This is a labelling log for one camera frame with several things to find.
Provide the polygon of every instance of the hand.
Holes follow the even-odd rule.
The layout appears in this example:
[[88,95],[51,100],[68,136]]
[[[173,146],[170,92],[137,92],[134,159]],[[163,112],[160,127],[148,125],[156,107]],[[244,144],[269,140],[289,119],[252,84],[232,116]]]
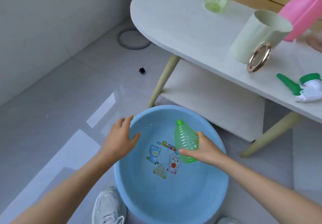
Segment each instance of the hand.
[[130,124],[133,116],[120,118],[112,127],[104,145],[99,152],[105,160],[119,161],[135,147],[140,138],[140,133],[129,139]]
[[203,132],[197,132],[197,134],[199,136],[199,149],[180,149],[180,154],[194,157],[198,161],[214,166],[216,166],[224,157],[227,157],[213,141],[203,134]]

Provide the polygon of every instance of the pale green cup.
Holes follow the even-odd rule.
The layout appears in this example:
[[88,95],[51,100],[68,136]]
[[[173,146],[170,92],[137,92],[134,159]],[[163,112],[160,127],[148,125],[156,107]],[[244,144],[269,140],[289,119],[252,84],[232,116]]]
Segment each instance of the pale green cup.
[[291,31],[293,25],[272,11],[255,11],[239,33],[230,50],[234,58],[247,64],[263,42],[275,48]]

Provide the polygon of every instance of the pink bottle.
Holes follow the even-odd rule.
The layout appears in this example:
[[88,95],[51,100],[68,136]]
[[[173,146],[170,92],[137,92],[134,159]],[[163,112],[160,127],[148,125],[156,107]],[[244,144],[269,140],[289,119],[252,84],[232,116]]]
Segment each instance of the pink bottle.
[[293,24],[293,31],[284,39],[293,41],[322,16],[322,0],[291,0],[279,14]]

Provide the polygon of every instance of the cup handle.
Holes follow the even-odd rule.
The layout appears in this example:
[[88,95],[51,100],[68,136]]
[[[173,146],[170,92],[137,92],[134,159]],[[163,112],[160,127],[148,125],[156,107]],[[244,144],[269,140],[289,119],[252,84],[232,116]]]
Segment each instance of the cup handle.
[[[271,52],[273,49],[272,47],[273,47],[272,43],[263,42],[255,49],[251,59],[249,60],[249,62],[247,64],[247,71],[249,73],[257,72],[260,68],[262,68],[263,65],[265,65],[265,63],[268,61],[269,57],[271,56]],[[265,55],[263,56],[261,61],[256,66],[253,66],[253,62],[254,62],[255,58],[258,56],[258,53],[260,52],[260,50],[263,48],[265,48]]]

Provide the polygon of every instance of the wooden table leg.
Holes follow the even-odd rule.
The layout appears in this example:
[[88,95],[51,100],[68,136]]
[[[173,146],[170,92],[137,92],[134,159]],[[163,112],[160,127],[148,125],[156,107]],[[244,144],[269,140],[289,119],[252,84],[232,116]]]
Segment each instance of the wooden table leg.
[[261,138],[256,139],[246,150],[244,150],[240,156],[245,158],[250,156],[252,153],[263,148],[265,145],[279,137],[287,130],[291,129],[293,125],[301,120],[301,115],[291,111],[284,116],[278,123],[268,129]]
[[149,100],[149,103],[147,105],[148,108],[153,107],[156,99],[158,98],[159,94],[161,93],[164,85],[166,84],[167,80],[169,79],[169,77],[171,76],[172,72],[174,71],[175,67],[177,66],[177,64],[179,63],[179,60],[181,59],[181,57],[177,56],[177,55],[172,55],[166,65],[166,67],[164,68],[164,71],[159,79],[159,82],[157,83],[152,96]]

